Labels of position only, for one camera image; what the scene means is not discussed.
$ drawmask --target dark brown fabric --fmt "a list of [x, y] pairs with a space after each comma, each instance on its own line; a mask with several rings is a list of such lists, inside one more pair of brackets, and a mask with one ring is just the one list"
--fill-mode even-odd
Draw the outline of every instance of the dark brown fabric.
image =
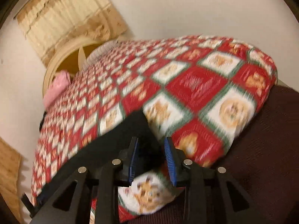
[[[299, 223], [299, 93], [274, 86], [262, 110], [238, 137], [223, 166], [274, 224]], [[181, 222], [184, 196], [132, 224]]]

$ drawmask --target christmas patterned fabric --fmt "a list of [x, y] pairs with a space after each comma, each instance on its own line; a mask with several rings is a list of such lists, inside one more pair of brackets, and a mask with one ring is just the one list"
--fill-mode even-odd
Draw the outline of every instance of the christmas patterned fabric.
[[[210, 166], [227, 153], [276, 80], [268, 55], [232, 38], [121, 42], [79, 73], [45, 117], [33, 165], [33, 202], [63, 163], [140, 108], [157, 138], [171, 136], [190, 159]], [[145, 173], [130, 188], [119, 188], [121, 221], [153, 213], [175, 198], [179, 191], [163, 173]]]

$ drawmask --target wooden furniture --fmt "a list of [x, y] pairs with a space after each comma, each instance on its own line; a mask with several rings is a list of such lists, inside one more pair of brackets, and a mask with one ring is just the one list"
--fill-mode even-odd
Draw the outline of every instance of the wooden furniture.
[[79, 51], [81, 51], [80, 61], [83, 60], [84, 62], [85, 59], [82, 57], [82, 54], [88, 56], [95, 48], [97, 48], [101, 44], [101, 42], [94, 41], [87, 37], [78, 37], [70, 40], [60, 50], [58, 50], [49, 62], [46, 74], [44, 76], [44, 84], [42, 90], [43, 96], [51, 85], [51, 82], [53, 81], [57, 72], [61, 70], [67, 70], [70, 73], [71, 77], [75, 76], [75, 74], [79, 71]]
[[0, 137], [0, 203], [1, 213], [6, 213], [5, 216], [11, 216], [5, 207], [2, 198], [7, 207], [13, 213], [15, 218], [22, 222], [20, 215], [19, 197], [17, 194], [17, 181], [19, 175], [19, 167], [21, 163], [21, 155], [11, 146], [9, 146]]

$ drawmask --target striped gray fabric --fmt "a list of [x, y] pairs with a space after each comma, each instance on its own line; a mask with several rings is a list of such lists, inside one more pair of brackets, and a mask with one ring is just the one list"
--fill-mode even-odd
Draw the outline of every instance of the striped gray fabric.
[[117, 47], [118, 45], [119, 45], [119, 43], [117, 40], [111, 40], [111, 41], [108, 41], [108, 42], [100, 45], [99, 47], [97, 47], [86, 58], [84, 65], [83, 65], [83, 70], [85, 70], [90, 65], [93, 65], [95, 62], [97, 62], [101, 58], [101, 56], [105, 55], [107, 52], [109, 52], [114, 47]]

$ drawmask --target silver screw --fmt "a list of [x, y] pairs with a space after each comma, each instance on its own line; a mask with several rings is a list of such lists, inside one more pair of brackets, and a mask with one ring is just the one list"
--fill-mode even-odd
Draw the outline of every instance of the silver screw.
[[219, 167], [217, 168], [218, 172], [219, 173], [225, 173], [226, 172], [226, 169], [224, 167]]
[[117, 158], [112, 161], [113, 165], [119, 165], [120, 163], [121, 163], [121, 161]]
[[78, 172], [79, 172], [79, 173], [85, 173], [86, 170], [87, 170], [86, 167], [79, 167], [79, 168], [78, 168]]
[[190, 159], [185, 159], [185, 160], [184, 160], [184, 164], [187, 165], [187, 166], [189, 166], [189, 165], [192, 164], [192, 160], [190, 160]]

